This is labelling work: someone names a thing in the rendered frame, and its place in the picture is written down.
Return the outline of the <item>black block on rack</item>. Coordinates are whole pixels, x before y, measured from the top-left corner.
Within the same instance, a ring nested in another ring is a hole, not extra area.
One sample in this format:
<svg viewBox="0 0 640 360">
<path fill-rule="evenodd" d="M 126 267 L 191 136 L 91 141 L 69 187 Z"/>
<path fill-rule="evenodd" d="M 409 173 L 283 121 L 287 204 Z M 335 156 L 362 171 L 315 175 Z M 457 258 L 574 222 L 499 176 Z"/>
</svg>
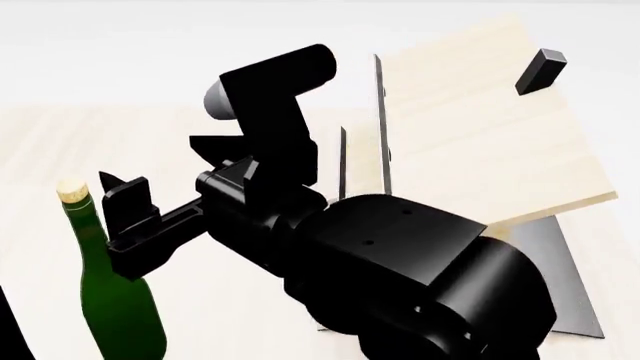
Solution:
<svg viewBox="0 0 640 360">
<path fill-rule="evenodd" d="M 563 53 L 541 48 L 515 83 L 516 92 L 522 96 L 548 88 L 566 65 Z"/>
</svg>

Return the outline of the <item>short black metal upright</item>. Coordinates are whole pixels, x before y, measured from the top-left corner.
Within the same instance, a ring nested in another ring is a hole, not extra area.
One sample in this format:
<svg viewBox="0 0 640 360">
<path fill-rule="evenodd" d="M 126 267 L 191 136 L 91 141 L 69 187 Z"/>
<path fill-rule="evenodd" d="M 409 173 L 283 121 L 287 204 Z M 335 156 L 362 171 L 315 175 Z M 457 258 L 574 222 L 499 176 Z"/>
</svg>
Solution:
<svg viewBox="0 0 640 360">
<path fill-rule="evenodd" d="M 343 200 L 346 197 L 346 170 L 347 170 L 347 132 L 342 126 L 340 127 L 340 152 L 339 152 L 339 187 L 338 199 Z"/>
</svg>

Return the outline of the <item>grey metal rack base plate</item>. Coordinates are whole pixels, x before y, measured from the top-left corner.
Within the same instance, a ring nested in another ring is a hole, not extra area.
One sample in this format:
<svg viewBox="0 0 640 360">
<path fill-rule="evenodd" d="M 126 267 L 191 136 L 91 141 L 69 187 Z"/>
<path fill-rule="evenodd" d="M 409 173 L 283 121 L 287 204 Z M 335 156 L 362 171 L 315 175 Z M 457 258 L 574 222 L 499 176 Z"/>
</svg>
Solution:
<svg viewBox="0 0 640 360">
<path fill-rule="evenodd" d="M 457 215 L 404 210 L 355 216 L 317 239 L 360 262 L 375 288 L 433 305 L 486 341 L 533 346 L 549 332 L 602 338 L 557 219 L 508 231 L 495 239 Z"/>
</svg>

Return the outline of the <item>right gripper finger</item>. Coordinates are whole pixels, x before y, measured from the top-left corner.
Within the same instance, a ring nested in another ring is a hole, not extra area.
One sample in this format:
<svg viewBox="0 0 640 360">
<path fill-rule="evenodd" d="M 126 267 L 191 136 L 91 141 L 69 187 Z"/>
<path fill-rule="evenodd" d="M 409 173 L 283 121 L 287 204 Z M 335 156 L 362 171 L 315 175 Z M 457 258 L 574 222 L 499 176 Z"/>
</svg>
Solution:
<svg viewBox="0 0 640 360">
<path fill-rule="evenodd" d="M 204 161 L 212 166 L 225 166 L 250 155 L 242 135 L 190 135 L 189 144 Z"/>
<path fill-rule="evenodd" d="M 109 243 L 115 248 L 129 248 L 161 221 L 159 209 L 151 200 L 148 179 L 140 176 L 125 182 L 102 171 L 99 179 L 105 192 L 102 209 Z"/>
</svg>

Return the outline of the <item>tall black metal upright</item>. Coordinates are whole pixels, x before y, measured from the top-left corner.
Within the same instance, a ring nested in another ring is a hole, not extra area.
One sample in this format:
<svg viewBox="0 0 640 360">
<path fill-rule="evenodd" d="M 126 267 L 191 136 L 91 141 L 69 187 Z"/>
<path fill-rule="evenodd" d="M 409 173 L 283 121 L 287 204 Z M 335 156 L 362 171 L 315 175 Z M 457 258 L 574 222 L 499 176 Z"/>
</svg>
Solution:
<svg viewBox="0 0 640 360">
<path fill-rule="evenodd" d="M 383 72 L 381 59 L 377 54 L 373 55 L 375 65 L 375 85 L 377 89 L 377 110 L 380 131 L 380 149 L 382 165 L 383 191 L 385 194 L 392 194 L 392 181 L 390 171 L 391 154 L 388 145 L 387 117 L 385 107 L 385 88 L 383 84 Z"/>
</svg>

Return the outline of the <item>green wine bottle with cork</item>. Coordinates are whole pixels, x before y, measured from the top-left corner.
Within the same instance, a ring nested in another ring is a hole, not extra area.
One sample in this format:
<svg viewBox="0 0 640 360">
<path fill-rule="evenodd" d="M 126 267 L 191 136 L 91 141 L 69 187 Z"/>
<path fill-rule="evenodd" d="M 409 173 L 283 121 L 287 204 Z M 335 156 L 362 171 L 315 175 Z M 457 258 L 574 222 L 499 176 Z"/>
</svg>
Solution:
<svg viewBox="0 0 640 360">
<path fill-rule="evenodd" d="M 103 359 L 163 360 L 167 338 L 151 290 L 113 271 L 88 185 L 63 179 L 56 192 L 80 248 L 82 313 Z"/>
</svg>

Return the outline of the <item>light wooden rack board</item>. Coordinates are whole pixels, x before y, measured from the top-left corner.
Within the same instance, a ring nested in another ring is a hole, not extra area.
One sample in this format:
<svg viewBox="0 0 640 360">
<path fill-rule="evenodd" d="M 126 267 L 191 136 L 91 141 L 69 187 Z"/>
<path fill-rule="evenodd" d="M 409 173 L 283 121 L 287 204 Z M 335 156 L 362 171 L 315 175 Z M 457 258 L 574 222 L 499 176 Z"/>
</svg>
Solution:
<svg viewBox="0 0 640 360">
<path fill-rule="evenodd" d="M 556 86 L 518 95 L 539 48 L 518 17 L 381 59 L 392 195 L 493 227 L 618 197 Z M 346 194 L 383 191 L 373 55 L 368 108 L 347 132 Z"/>
</svg>

